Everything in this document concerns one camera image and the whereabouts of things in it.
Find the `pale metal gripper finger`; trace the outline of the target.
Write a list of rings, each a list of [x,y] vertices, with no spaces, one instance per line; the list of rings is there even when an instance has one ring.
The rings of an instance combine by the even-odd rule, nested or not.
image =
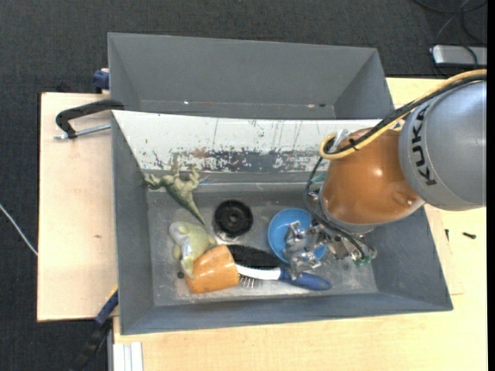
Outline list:
[[[288,225],[284,236],[286,250],[306,250],[308,235],[301,228],[301,222],[296,220]]]
[[[304,271],[314,270],[319,267],[322,255],[317,255],[317,253],[322,251],[323,246],[286,247],[283,250],[283,254],[289,264],[288,274],[291,279],[300,277]]]

